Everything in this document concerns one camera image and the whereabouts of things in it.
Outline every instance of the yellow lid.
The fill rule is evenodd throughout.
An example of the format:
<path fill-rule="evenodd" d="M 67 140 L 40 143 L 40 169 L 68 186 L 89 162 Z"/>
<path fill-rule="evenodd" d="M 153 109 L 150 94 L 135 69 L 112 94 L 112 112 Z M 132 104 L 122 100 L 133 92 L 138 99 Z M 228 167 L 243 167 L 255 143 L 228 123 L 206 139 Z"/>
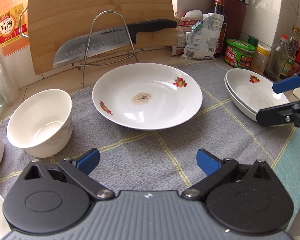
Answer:
<path fill-rule="evenodd" d="M 258 45 L 257 51 L 261 52 L 262 54 L 269 55 L 270 49 L 262 47 L 260 44 Z"/>

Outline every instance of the metal pivot screw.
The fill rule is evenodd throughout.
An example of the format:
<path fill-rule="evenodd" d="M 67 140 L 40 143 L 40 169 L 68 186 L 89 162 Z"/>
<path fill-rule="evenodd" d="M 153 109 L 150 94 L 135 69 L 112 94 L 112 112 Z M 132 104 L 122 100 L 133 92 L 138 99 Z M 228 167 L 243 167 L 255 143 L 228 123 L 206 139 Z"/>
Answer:
<path fill-rule="evenodd" d="M 109 189 L 101 189 L 97 191 L 97 196 L 99 198 L 112 198 L 114 197 L 114 193 Z"/>
<path fill-rule="evenodd" d="M 188 188 L 184 191 L 184 194 L 187 196 L 187 197 L 198 197 L 200 195 L 200 191 L 195 189 L 195 188 Z"/>

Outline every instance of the soy sauce bottle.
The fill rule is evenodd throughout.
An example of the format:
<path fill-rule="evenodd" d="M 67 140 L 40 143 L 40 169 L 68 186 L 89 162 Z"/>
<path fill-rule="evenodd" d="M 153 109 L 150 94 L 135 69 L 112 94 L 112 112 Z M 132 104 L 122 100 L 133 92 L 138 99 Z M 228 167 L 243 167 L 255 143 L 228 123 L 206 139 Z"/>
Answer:
<path fill-rule="evenodd" d="M 225 14 L 225 0 L 215 0 L 214 5 L 210 13 L 218 13 L 224 16 L 224 21 L 222 25 L 222 29 L 219 35 L 216 51 L 214 54 L 214 57 L 219 57 L 221 50 L 222 50 L 222 45 L 225 39 L 225 34 L 226 34 L 226 29 L 227 29 L 227 17 Z"/>

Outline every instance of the gray dish towel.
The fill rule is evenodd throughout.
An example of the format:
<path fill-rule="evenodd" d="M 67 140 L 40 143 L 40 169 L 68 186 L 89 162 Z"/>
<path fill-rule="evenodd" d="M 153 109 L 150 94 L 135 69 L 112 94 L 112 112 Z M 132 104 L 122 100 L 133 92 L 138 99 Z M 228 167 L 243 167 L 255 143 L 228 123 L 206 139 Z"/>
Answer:
<path fill-rule="evenodd" d="M 60 153 L 42 161 L 56 163 L 96 147 L 101 155 L 100 164 L 90 176 L 116 193 L 119 190 L 184 190 L 206 177 L 196 164 L 196 153 L 200 148 L 221 159 L 235 158 L 242 164 L 265 159 L 272 168 L 279 169 L 277 174 L 280 175 L 283 167 L 280 160 L 289 148 L 291 138 L 297 134 L 296 128 L 293 125 L 264 128 L 241 113 L 224 86 L 229 67 L 221 61 L 178 68 L 192 76 L 202 88 L 202 107 L 191 120 L 160 131 L 128 129 L 103 117 L 93 105 L 92 88 L 87 88 L 71 95 L 74 128 L 69 143 Z M 8 119 L 0 122 L 5 144 L 0 165 L 0 194 L 3 197 L 33 159 L 9 143 L 7 124 Z M 293 172 L 296 169 L 284 168 L 279 178 L 292 195 L 298 211 L 300 189 L 290 188 L 300 184 L 300 179 L 292 178 Z"/>

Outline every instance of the spice jar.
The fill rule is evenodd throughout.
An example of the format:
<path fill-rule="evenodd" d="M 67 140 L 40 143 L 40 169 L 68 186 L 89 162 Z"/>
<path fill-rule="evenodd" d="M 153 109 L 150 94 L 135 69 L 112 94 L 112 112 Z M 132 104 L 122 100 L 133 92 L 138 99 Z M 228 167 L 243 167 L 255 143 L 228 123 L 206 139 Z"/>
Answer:
<path fill-rule="evenodd" d="M 252 59 L 250 70 L 262 75 L 269 59 L 270 49 L 258 45 L 257 51 Z"/>

